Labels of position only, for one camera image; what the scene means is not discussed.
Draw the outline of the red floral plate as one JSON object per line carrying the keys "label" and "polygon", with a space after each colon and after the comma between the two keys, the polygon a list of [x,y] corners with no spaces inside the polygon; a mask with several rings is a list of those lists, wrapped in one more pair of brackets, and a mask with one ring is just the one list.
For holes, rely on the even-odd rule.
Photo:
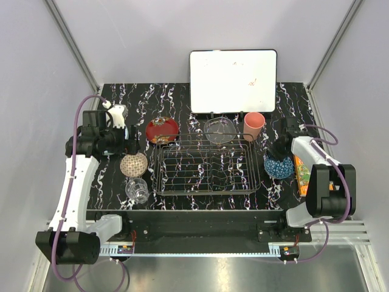
{"label": "red floral plate", "polygon": [[146,126],[146,138],[153,144],[168,144],[179,134],[179,125],[170,117],[157,117]]}

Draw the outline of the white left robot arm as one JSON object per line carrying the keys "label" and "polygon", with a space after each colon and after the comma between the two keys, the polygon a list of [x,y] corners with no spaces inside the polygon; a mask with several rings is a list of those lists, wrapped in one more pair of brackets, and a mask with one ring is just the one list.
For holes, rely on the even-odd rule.
{"label": "white left robot arm", "polygon": [[92,182],[104,156],[138,150],[134,127],[127,127],[125,105],[107,104],[104,110],[79,111],[73,135],[66,142],[66,174],[60,200],[47,231],[39,231],[35,243],[51,264],[91,265],[100,247],[115,237],[131,235],[131,226],[122,216],[102,215],[87,224],[86,212]]}

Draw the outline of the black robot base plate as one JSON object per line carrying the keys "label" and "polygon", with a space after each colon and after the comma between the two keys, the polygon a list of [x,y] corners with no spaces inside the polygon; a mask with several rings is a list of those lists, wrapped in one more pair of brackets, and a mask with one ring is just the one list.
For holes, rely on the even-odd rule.
{"label": "black robot base plate", "polygon": [[88,210],[88,221],[115,214],[124,242],[135,231],[137,256],[237,256],[269,252],[269,243],[307,243],[311,233],[290,228],[277,210]]}

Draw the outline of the blue geometric patterned bowl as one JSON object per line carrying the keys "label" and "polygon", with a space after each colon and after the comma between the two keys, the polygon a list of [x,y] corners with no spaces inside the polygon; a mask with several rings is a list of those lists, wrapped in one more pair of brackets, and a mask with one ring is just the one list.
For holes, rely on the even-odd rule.
{"label": "blue geometric patterned bowl", "polygon": [[271,178],[286,179],[293,174],[294,164],[290,157],[278,161],[274,157],[268,155],[264,159],[264,169]]}

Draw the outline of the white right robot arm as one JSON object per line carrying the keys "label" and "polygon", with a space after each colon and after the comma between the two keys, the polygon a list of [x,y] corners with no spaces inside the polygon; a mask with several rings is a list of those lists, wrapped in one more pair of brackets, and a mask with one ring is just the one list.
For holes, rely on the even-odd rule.
{"label": "white right robot arm", "polygon": [[264,159],[264,169],[274,179],[285,179],[293,174],[293,156],[310,169],[305,201],[286,210],[281,223],[276,225],[276,234],[283,241],[292,240],[298,228],[309,228],[319,222],[342,223],[356,210],[355,167],[337,161],[319,145],[337,145],[339,140],[326,128],[308,124],[304,127],[323,130],[333,140],[312,137],[300,128],[296,118],[285,117],[281,134],[267,149]]}

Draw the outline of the brown checkered patterned bowl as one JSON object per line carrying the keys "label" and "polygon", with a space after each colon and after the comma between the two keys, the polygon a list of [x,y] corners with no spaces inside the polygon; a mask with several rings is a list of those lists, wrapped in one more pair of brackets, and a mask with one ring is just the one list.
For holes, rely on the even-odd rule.
{"label": "brown checkered patterned bowl", "polygon": [[120,161],[121,172],[129,178],[140,178],[148,169],[148,160],[143,153],[125,155]]}

